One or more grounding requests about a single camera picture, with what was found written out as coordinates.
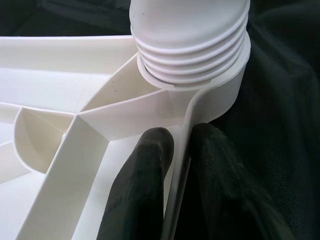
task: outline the black cloth background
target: black cloth background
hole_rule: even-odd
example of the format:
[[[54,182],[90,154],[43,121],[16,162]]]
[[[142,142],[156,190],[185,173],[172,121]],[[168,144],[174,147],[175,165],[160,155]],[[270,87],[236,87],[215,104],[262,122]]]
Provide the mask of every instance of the black cloth background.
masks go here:
[[[0,36],[129,34],[129,5],[129,0],[0,0]],[[239,96],[212,124],[233,141],[296,238],[318,240],[320,1],[251,0],[247,29],[251,57]],[[177,236],[203,230],[199,204],[192,205],[199,200],[191,193],[185,190],[189,197],[183,199]],[[191,205],[192,211],[184,211]]]

